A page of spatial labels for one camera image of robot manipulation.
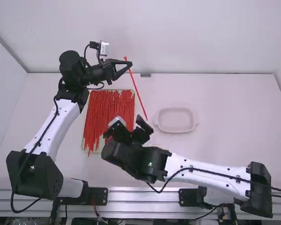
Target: metal frame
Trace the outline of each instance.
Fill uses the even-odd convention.
[[[105,218],[174,218],[191,219],[202,216],[208,212],[198,207],[180,207],[178,203],[178,187],[166,188],[157,194],[150,188],[140,187],[109,187],[108,204],[97,206],[101,216]],[[10,209],[11,189],[0,189],[0,217],[49,217],[52,201],[41,200],[29,210],[14,214]],[[35,199],[22,195],[15,196],[15,208],[24,208]],[[67,207],[68,218],[95,218],[93,206]],[[262,219],[242,212],[236,206],[238,219]],[[281,220],[281,199],[273,198],[273,220]],[[216,211],[206,218],[217,219]],[[58,217],[65,217],[65,206],[60,206]]]

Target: red stick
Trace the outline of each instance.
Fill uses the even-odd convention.
[[[143,110],[143,112],[144,112],[144,114],[145,114],[146,120],[148,120],[148,116],[147,116],[145,107],[144,107],[144,105],[143,105],[143,103],[142,103],[142,101],[141,101],[141,96],[140,96],[140,94],[139,94],[139,91],[138,91],[138,89],[137,89],[137,87],[136,87],[136,83],[135,83],[134,78],[133,78],[133,73],[132,73],[132,71],[131,71],[130,68],[129,68],[128,70],[129,70],[129,73],[130,73],[130,76],[131,76],[131,79],[132,79],[134,88],[135,88],[135,90],[136,90],[137,97],[139,98],[141,108],[142,108],[142,110]]]

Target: black cable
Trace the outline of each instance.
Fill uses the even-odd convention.
[[[200,217],[197,217],[195,219],[190,219],[189,222],[192,222],[192,221],[195,221],[195,220],[198,220],[198,219],[202,219],[206,216],[208,216],[209,214],[213,213],[218,207],[220,207],[221,205],[218,205],[218,206],[215,206],[212,210],[210,210],[208,213],[206,213],[205,215],[203,216],[200,216]]]
[[[240,178],[240,177],[234,177],[234,176],[230,176],[230,175],[226,175],[226,174],[223,174],[223,173],[219,173],[219,172],[213,172],[213,171],[209,171],[209,170],[203,170],[203,169],[199,169],[199,168],[194,168],[194,167],[185,167],[185,168],[182,168],[178,171],[176,171],[173,175],[171,175],[169,177],[169,179],[164,183],[163,187],[160,189],[160,190],[156,190],[152,185],[150,185],[149,183],[147,183],[149,185],[150,188],[152,188],[155,192],[157,193],[161,193],[163,192],[163,190],[165,189],[165,187],[168,185],[168,183],[175,177],[177,176],[177,174],[179,174],[180,172],[184,171],[184,170],[189,170],[189,171],[199,171],[199,172],[202,172],[202,173],[209,173],[209,174],[212,174],[212,175],[217,175],[217,176],[221,176],[221,177],[226,177],[226,178],[230,178],[230,179],[235,179],[235,180],[238,180],[238,181],[243,181],[243,182],[246,182],[246,183],[249,183],[249,184],[258,184],[258,185],[262,185],[262,186],[267,186],[266,184],[260,184],[260,183],[256,183],[256,182],[252,182],[250,180],[246,180],[246,179],[243,179],[243,178]],[[281,192],[281,189],[280,188],[276,188],[276,187],[272,187],[270,186],[272,190],[275,190],[275,191],[280,191]]]
[[[272,195],[272,197],[281,198],[281,195]]]
[[[66,209],[66,219],[67,219],[67,205],[65,206],[65,209]]]
[[[88,47],[89,47],[89,44],[85,47],[85,49],[84,49],[84,54],[83,54],[83,57],[85,58],[85,60],[86,60],[86,50],[88,49]]]
[[[99,88],[88,88],[88,90],[100,90],[105,86],[105,84],[103,82],[99,82],[99,84],[101,84],[102,86]]]
[[[30,156],[32,155],[32,153],[34,152],[34,150],[41,144],[41,141],[44,137],[44,135],[46,134],[46,132],[48,131],[48,129],[50,128],[51,124],[53,123],[53,121],[55,120],[55,118],[59,115],[59,111],[58,111],[58,105],[55,99],[55,96],[53,98],[55,107],[56,107],[56,112],[55,115],[53,116],[52,120],[50,121],[50,123],[47,125],[47,127],[45,128],[44,132],[42,133],[42,135],[40,136],[39,140],[35,143],[34,147],[31,149],[31,151],[28,153],[28,155],[26,156],[25,160],[22,163],[21,168],[19,169],[19,173],[17,175],[17,178],[15,180],[15,184],[14,187],[12,188],[12,192],[11,192],[11,196],[10,196],[10,208],[12,210],[13,213],[21,213],[24,212],[25,210],[29,209],[31,206],[33,206],[35,203],[37,203],[39,200],[41,200],[41,198],[36,199],[33,203],[31,203],[29,206],[27,206],[26,208],[22,209],[22,210],[16,210],[14,207],[14,196],[15,196],[15,189],[18,186],[18,182],[19,182],[19,178],[21,176],[21,173],[23,172],[24,167],[27,164],[27,161],[29,160]]]
[[[122,219],[120,222],[117,223],[117,225],[120,225],[123,222],[124,219]]]

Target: white table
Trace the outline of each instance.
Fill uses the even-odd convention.
[[[21,150],[40,128],[52,109],[52,98],[57,92],[59,78],[59,74],[31,74],[22,90],[0,149],[0,211],[4,210],[4,213],[10,213],[6,156],[11,150]],[[152,144],[187,158],[218,165],[243,166],[251,161],[264,163],[272,175],[272,185],[281,188],[281,93],[273,75],[153,74],[151,78],[135,75],[135,80],[149,123],[158,109],[177,101],[191,104],[199,114],[200,124],[193,132],[173,135],[156,128]],[[106,88],[133,89],[133,84],[130,76],[124,75]],[[136,113],[143,116],[140,104],[136,102]],[[90,186],[117,190],[110,193],[114,202],[110,200],[106,208],[102,207],[106,216],[127,217],[129,212],[129,217],[165,218],[174,214],[179,218],[193,217],[192,212],[194,214],[196,210],[173,204],[176,198],[173,196],[177,194],[172,189],[168,191],[173,194],[173,198],[169,197],[171,194],[164,193],[166,196],[162,199],[167,205],[165,210],[161,210],[164,204],[158,205],[154,201],[154,198],[161,197],[145,188],[145,183],[103,161],[99,154],[92,154],[87,158],[87,154],[81,150],[85,117],[86,110],[70,127],[58,152],[56,164],[66,176],[87,180]],[[75,164],[71,165],[68,163],[70,161],[75,161]],[[162,183],[157,182],[155,185],[160,187]],[[169,187],[177,190],[178,187],[191,185],[170,183]],[[151,203],[145,204],[143,196],[135,194],[139,190],[143,190],[146,196],[154,196],[150,197]],[[275,202],[274,211],[281,213],[281,200]],[[15,205],[17,204],[21,208],[28,202],[16,202]],[[39,202],[32,211],[25,213],[32,215],[37,210],[38,216],[39,213],[49,215],[50,204],[47,201]],[[68,209],[75,212],[75,217],[82,214],[91,216],[88,213],[92,211],[90,207],[84,206],[70,206]]]

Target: uncooked red spaghetti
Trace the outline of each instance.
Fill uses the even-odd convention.
[[[135,95],[131,90],[93,90],[90,93],[87,116],[84,125],[84,149],[97,151],[100,136],[108,123],[116,116],[126,122],[127,129],[133,130]]]

